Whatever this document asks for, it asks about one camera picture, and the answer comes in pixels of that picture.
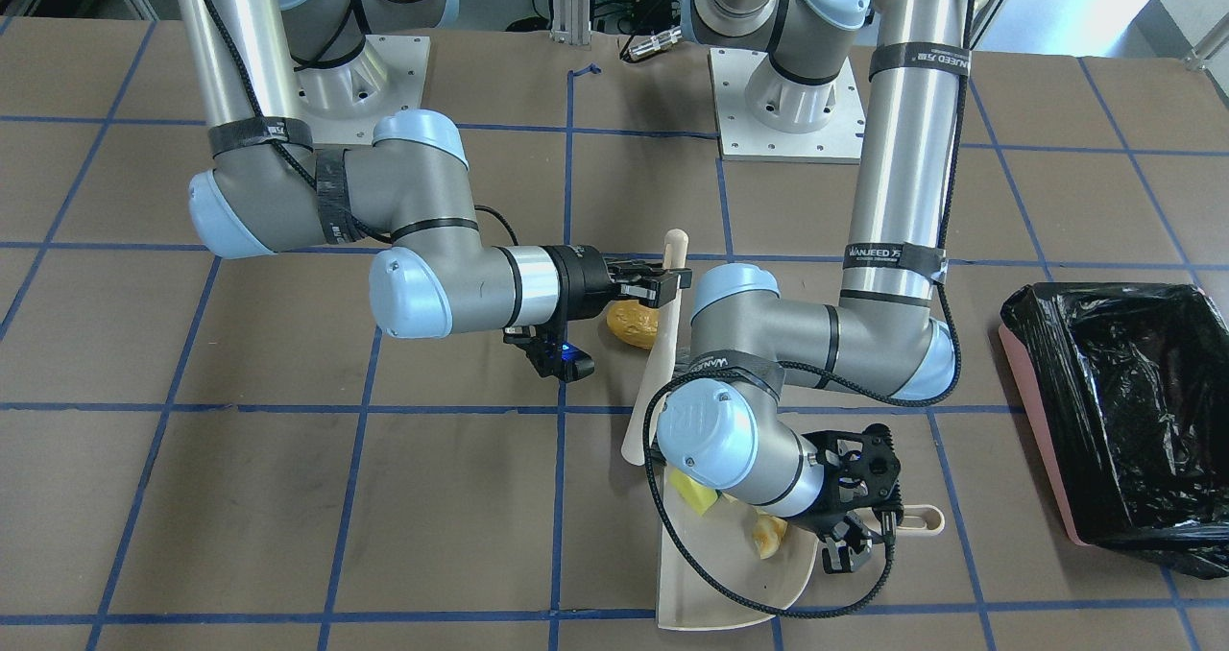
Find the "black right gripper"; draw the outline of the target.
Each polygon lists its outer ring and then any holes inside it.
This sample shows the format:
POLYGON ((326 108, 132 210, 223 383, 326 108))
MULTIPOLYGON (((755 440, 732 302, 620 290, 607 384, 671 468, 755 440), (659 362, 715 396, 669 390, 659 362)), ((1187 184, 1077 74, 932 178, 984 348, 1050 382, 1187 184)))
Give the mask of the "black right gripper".
POLYGON ((552 260, 559 275, 559 310, 567 321, 586 321, 607 303, 639 301, 662 308, 692 286, 689 269, 667 269, 658 260, 614 260, 585 244, 556 244, 552 260))

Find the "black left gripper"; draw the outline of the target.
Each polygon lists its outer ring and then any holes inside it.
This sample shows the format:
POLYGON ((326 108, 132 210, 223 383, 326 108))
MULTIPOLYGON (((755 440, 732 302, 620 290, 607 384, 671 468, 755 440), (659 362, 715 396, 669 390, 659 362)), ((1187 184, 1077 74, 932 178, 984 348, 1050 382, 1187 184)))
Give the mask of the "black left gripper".
POLYGON ((816 509, 803 513, 803 529, 810 529, 823 543, 820 553, 822 567, 827 575, 838 572, 857 572, 873 558, 874 542, 886 547, 885 572, 895 561, 896 532, 905 520, 905 506, 898 499, 891 499, 886 505, 873 506, 873 513, 880 521, 880 533, 873 529, 855 511, 823 512, 816 509))

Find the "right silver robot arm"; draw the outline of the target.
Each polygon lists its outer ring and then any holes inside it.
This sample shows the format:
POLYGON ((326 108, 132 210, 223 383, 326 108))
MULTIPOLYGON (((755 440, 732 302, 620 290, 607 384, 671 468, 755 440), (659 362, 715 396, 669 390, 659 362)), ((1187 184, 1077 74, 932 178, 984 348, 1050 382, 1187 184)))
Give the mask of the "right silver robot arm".
POLYGON ((611 301, 659 308, 688 269, 614 260, 581 244, 487 247, 455 123, 410 108, 365 147, 317 147, 299 112, 279 0, 179 0, 194 52, 211 170, 188 185, 195 232, 224 260, 383 240, 374 319, 399 339, 562 327, 611 301))

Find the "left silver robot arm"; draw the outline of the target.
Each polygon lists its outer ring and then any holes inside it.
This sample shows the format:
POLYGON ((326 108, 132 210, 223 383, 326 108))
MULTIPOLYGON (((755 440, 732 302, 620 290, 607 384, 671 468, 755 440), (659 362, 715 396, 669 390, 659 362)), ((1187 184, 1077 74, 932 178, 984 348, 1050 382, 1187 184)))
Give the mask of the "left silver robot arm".
POLYGON ((873 0, 881 25, 868 84, 855 210, 838 303, 783 298, 769 271, 728 263, 698 284, 692 362, 660 398, 650 437, 699 484, 816 534, 826 572, 850 572, 878 538, 895 549, 900 463, 885 426, 799 435, 787 384, 928 407, 955 388, 948 221, 971 70, 976 0, 873 0))

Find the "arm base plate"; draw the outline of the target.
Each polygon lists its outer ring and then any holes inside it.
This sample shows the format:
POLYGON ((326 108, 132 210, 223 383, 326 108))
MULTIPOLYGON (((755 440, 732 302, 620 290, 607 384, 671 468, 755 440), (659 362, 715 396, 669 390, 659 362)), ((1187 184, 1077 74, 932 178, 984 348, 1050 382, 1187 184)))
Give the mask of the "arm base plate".
POLYGON ((310 127, 313 147, 370 145, 383 118, 422 108, 430 52, 426 36, 371 34, 355 60, 296 72, 297 118, 310 127))
POLYGON ((821 85, 787 81, 763 52, 712 47, 710 66, 721 157, 859 165, 865 114, 848 60, 821 85))

